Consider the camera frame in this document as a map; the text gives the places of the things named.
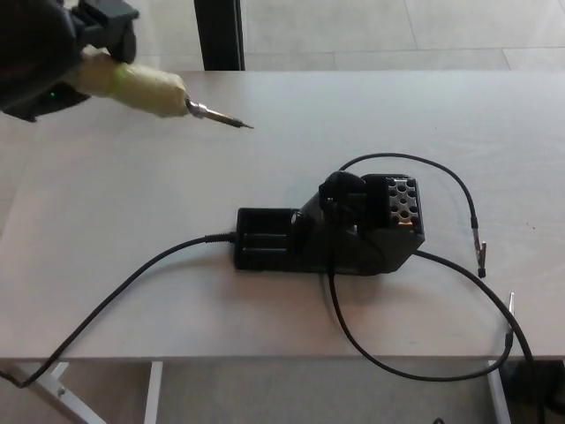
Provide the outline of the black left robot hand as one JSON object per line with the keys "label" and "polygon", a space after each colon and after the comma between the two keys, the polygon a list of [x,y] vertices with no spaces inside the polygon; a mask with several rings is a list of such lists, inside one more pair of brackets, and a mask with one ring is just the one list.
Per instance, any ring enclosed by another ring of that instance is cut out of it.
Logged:
{"label": "black left robot hand", "polygon": [[1,111],[33,123],[88,100],[64,77],[87,46],[132,63],[138,17],[125,1],[79,1],[70,8],[63,1],[2,1]]}

